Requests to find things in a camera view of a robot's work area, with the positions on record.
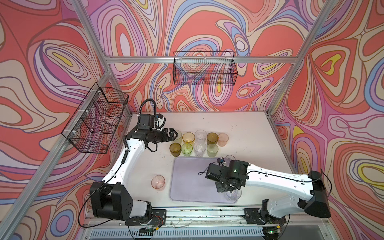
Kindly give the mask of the large clear cup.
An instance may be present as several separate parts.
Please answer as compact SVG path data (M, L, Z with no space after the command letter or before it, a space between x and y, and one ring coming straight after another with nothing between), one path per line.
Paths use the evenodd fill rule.
M224 197L229 202L236 202L242 196L242 190L235 189L232 192L228 191L224 193Z

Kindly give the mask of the small clear cup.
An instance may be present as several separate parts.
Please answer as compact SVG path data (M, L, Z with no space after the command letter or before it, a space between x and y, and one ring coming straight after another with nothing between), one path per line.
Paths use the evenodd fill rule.
M235 158L233 155L227 155L227 156L225 156L225 163L226 163L226 165L229 165L229 163L230 163L232 160L236 160L236 158Z

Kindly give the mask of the pale green textured cup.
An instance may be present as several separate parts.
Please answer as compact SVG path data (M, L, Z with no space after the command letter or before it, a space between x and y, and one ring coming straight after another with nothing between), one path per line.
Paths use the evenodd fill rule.
M214 158L219 151L219 147L216 144L209 144L207 146L207 154L210 158Z

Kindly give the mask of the pink cup back row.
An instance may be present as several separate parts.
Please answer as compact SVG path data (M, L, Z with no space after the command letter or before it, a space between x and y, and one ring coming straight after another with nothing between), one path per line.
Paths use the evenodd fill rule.
M218 142L217 145L220 147L224 147L229 141L229 136L225 133L220 133L218 135Z

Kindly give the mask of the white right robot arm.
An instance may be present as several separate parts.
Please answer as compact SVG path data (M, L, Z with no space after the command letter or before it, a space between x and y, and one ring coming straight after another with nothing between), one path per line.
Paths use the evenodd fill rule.
M244 161L231 160L228 166L218 162L210 163L203 173L207 179L216 183L219 193L233 192L242 187L262 187L285 193L283 198L262 201L262 207L258 211L261 224L300 212L323 219L331 217L321 172L288 174Z

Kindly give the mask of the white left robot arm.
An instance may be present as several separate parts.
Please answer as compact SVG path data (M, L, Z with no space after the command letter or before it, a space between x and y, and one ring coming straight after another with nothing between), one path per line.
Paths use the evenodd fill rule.
M111 171L101 182L94 182L90 188L93 215L96 218L126 221L133 217L148 217L152 207L150 202L134 200L128 192L130 174L148 143L174 141L179 134L175 129L129 131L124 140L124 148Z

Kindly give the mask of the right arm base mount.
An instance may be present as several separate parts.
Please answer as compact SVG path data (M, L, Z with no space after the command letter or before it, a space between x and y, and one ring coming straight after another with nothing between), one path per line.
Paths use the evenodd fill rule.
M261 226L266 224L284 225L287 222L285 217L276 218L270 216L267 213L267 210L263 211L261 208L245 208L244 219L246 220L247 224L255 224Z

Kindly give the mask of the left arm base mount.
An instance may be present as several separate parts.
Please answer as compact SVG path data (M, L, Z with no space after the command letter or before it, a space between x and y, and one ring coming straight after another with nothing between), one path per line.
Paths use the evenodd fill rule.
M152 209L142 217L130 217L126 220L126 226L152 226L161 227L166 223L166 209Z

